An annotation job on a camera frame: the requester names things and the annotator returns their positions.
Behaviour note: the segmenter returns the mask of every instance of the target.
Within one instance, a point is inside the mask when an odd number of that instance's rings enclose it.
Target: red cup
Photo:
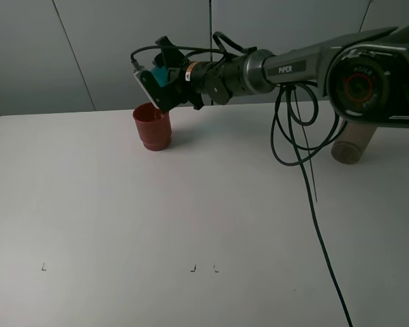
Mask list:
[[[170,115],[162,114],[152,103],[142,104],[133,113],[139,138],[151,151],[164,150],[171,143]]]

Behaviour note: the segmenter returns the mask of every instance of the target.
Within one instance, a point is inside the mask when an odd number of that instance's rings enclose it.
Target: white table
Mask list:
[[[272,115],[177,108],[159,153],[130,111],[1,117],[0,327],[346,326]],[[311,145],[331,116],[321,103]],[[314,170],[354,325],[409,326],[409,130],[379,129],[354,166],[323,149]]]

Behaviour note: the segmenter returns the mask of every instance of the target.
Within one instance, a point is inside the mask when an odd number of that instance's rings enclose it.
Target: red circle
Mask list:
[[[368,81],[368,84],[369,84],[369,93],[368,93],[368,95],[366,97],[364,97],[362,99],[356,99],[355,97],[352,97],[350,95],[350,92],[348,92],[348,83],[350,83],[350,81],[355,77],[363,77],[364,79],[366,79]],[[369,77],[367,75],[365,75],[365,74],[353,74],[347,79],[347,81],[346,81],[346,95],[350,100],[352,100],[354,102],[364,102],[364,101],[367,101],[371,97],[372,94],[373,94],[373,83],[371,82],[371,80],[369,79]]]

